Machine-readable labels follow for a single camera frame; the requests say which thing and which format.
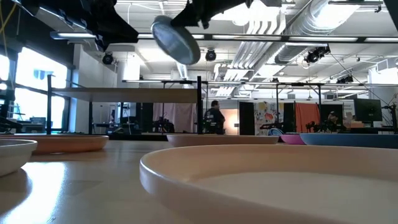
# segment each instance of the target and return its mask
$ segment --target white wall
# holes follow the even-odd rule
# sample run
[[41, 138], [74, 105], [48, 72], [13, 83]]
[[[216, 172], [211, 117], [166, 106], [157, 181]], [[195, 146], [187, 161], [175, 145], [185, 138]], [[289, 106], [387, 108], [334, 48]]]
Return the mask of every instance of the white wall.
[[[117, 74], [75, 45], [73, 82], [85, 87], [116, 88]], [[95, 123], [108, 122], [109, 106], [114, 103], [93, 103]], [[70, 131], [88, 133], [88, 102], [72, 99], [70, 108]]]

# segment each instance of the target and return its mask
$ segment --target ceiling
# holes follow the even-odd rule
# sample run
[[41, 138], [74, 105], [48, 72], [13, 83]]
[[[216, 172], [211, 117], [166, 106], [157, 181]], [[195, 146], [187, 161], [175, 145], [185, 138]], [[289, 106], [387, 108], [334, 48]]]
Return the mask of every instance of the ceiling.
[[[289, 21], [299, 10], [308, 2], [308, 0], [295, 0], [295, 6], [288, 7], [285, 10], [287, 21]], [[118, 14], [127, 21], [138, 32], [150, 32], [150, 26], [156, 16], [166, 15], [176, 16], [183, 9], [186, 0], [173, 1], [140, 1], [139, 4], [123, 4], [122, 0], [115, 5]], [[387, 9], [383, 5], [382, 11], [375, 13], [375, 6], [361, 6], [344, 24], [335, 29], [332, 35], [380, 35], [397, 36], [398, 31], [390, 18]], [[54, 19], [54, 16], [41, 11], [37, 16], [50, 27], [61, 32], [82, 32], [79, 27], [68, 27], [60, 19]], [[201, 27], [189, 27], [191, 33], [211, 33], [211, 34], [242, 34], [245, 33], [248, 26], [236, 26], [232, 21], [211, 21], [210, 27], [203, 30]], [[201, 60], [195, 65], [189, 65], [189, 70], [208, 70], [213, 72], [216, 63], [234, 59], [239, 49], [240, 42], [233, 41], [199, 41], [201, 50]], [[141, 73], [146, 77], [152, 74], [170, 74], [171, 70], [176, 70], [176, 63], [161, 51], [153, 40], [140, 40], [134, 44], [136, 52], [140, 54], [145, 64], [142, 66]], [[204, 59], [207, 48], [214, 48], [217, 53], [215, 62], [206, 62]], [[394, 44], [330, 44], [331, 52], [336, 59], [341, 62], [345, 68], [353, 68], [354, 76], [361, 81], [367, 80], [368, 68], [388, 55], [398, 55], [398, 46]], [[123, 60], [125, 53], [118, 54], [118, 59]], [[288, 66], [283, 69], [284, 76], [280, 77], [283, 82], [298, 82], [311, 80], [325, 82], [331, 76], [344, 71], [345, 69], [336, 62], [330, 55], [321, 59], [317, 64], [304, 69], [300, 65]]]

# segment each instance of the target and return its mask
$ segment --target shelf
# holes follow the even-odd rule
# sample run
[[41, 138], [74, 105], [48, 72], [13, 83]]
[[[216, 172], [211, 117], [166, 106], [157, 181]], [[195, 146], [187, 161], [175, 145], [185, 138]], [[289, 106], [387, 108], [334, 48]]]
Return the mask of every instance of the shelf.
[[196, 89], [54, 88], [53, 93], [91, 102], [196, 103]]

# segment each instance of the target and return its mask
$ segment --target white plate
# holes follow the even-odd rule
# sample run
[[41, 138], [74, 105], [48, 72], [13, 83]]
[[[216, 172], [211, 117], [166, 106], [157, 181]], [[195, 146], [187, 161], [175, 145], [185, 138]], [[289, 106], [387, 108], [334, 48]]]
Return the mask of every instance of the white plate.
[[0, 177], [21, 168], [36, 147], [36, 141], [0, 139]]
[[194, 223], [397, 223], [398, 151], [195, 146], [141, 159], [141, 183]]

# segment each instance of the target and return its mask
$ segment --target blue plate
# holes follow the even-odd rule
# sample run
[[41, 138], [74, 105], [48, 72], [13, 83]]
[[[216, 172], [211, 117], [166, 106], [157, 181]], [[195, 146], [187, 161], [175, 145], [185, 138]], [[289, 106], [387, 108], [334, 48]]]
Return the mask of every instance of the blue plate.
[[398, 135], [395, 134], [303, 133], [300, 137], [307, 145], [398, 149]]

